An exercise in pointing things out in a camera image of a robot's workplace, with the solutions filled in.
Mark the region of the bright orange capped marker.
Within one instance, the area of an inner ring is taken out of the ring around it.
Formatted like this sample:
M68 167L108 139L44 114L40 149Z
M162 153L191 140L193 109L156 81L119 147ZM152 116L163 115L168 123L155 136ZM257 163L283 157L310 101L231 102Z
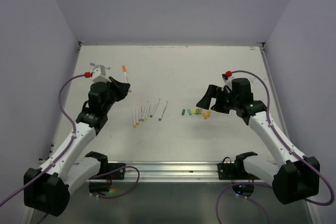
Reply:
M124 76L125 76L126 83L128 83L128 84L130 85L129 80L128 80L127 70L126 70L125 65L122 65L122 70L123 70L123 74L124 74Z

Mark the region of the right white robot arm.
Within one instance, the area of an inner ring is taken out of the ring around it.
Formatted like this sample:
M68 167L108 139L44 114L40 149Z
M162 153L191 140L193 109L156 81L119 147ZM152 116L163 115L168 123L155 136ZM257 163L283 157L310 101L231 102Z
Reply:
M227 82L224 87L210 84L196 106L225 114L235 111L259 136L275 160L272 164L255 152L239 154L234 161L236 176L246 178L254 175L263 180L272 187L275 196L284 205L317 195L318 160L306 157L292 145L272 120L266 105L254 99L247 78L229 79Z

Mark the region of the dark green marker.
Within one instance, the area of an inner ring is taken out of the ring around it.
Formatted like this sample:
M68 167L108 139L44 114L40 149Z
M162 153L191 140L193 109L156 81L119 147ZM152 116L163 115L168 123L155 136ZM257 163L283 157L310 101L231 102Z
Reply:
M154 107L153 107L153 109L152 109L152 111L151 111L151 113L150 113L150 117L151 117L151 118L154 117L155 112L156 112L156 110L157 110L157 108L158 108L158 106L159 106L159 104L160 104L160 100L161 100L161 99L158 99L158 101L155 103L155 105L154 105Z

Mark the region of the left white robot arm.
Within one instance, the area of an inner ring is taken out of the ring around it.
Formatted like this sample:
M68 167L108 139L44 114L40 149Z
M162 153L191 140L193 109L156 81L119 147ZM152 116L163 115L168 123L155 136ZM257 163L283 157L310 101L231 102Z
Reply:
M37 169L29 168L25 173L25 206L59 216L66 209L71 194L87 179L107 176L109 165L103 154L89 154L77 168L74 163L106 124L111 107L123 100L129 89L130 84L112 77L90 86L88 98L67 138L49 159Z

